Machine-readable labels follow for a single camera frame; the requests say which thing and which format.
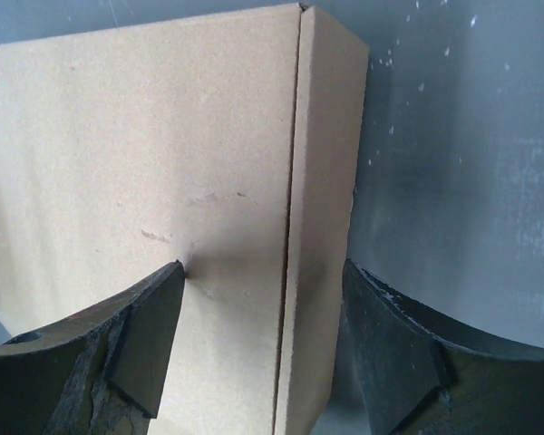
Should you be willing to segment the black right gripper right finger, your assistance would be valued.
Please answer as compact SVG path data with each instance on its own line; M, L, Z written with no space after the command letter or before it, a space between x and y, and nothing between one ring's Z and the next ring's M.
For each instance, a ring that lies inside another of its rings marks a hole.
M544 348L459 322L346 260L343 309L373 434L544 434Z

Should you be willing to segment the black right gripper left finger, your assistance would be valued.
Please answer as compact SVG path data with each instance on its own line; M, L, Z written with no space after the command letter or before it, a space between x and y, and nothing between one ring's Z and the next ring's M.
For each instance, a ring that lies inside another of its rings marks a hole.
M145 434L157 418L185 271L0 344L0 434Z

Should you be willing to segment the brown cardboard box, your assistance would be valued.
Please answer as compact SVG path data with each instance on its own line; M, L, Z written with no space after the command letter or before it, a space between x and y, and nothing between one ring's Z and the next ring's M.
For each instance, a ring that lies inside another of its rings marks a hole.
M368 46L300 4L0 44L0 322L188 274L154 434L330 396Z

